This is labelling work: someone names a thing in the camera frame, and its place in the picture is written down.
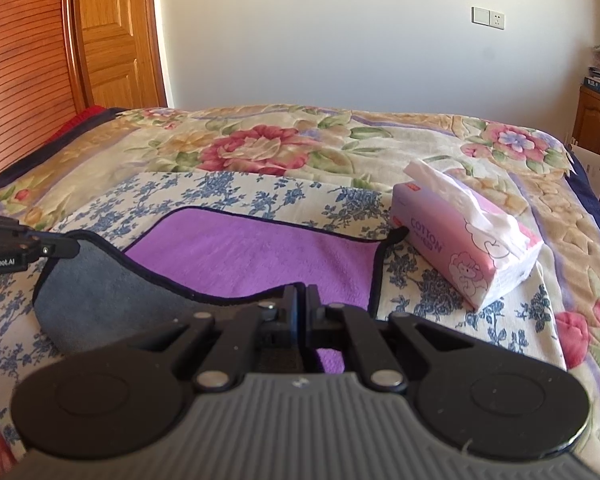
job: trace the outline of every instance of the red fabric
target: red fabric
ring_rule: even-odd
[[[52,142],[53,140],[59,139],[65,133],[70,131],[72,128],[75,128],[75,126],[80,124],[82,121],[86,121],[90,117],[93,117],[94,115],[97,115],[100,112],[103,112],[104,110],[106,110],[105,107],[95,105],[95,106],[91,106],[91,107],[87,108],[86,110],[81,111],[73,119],[65,122],[64,125],[62,126],[62,128],[60,128],[58,131],[56,131],[56,133],[54,133],[51,137],[46,139],[45,144],[48,144],[48,143]]]

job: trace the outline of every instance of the purple towel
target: purple towel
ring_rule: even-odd
[[[368,307],[379,242],[200,208],[176,211],[126,255],[153,272],[213,296],[250,296],[288,283],[318,285],[324,303]],[[320,350],[327,372],[342,372],[339,352]]]

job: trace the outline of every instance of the tissue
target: tissue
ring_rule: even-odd
[[[542,248],[537,237],[461,182],[413,161],[413,178],[393,187],[391,222],[474,307],[488,305],[528,278]]]

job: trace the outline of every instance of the white cloth with blue flowers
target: white cloth with blue flowers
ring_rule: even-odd
[[[382,239],[389,231],[391,196],[257,174],[141,173],[78,209],[56,230],[91,230],[123,249],[166,213],[186,205]],[[18,458],[24,448],[8,410],[13,389],[32,371],[61,358],[41,332],[31,304],[43,264],[0,276],[0,428]],[[386,319],[394,310],[413,312],[564,367],[540,267],[506,297],[474,312],[413,247],[402,242],[389,250],[384,262],[378,318]]]

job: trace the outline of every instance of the wall switch plate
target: wall switch plate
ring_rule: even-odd
[[[489,11],[490,17],[488,24],[491,27],[501,28],[504,30],[504,14],[502,12],[496,12],[495,10]]]
[[[488,9],[481,9],[480,7],[473,7],[471,21],[473,23],[478,23],[478,25],[489,26],[490,11]]]

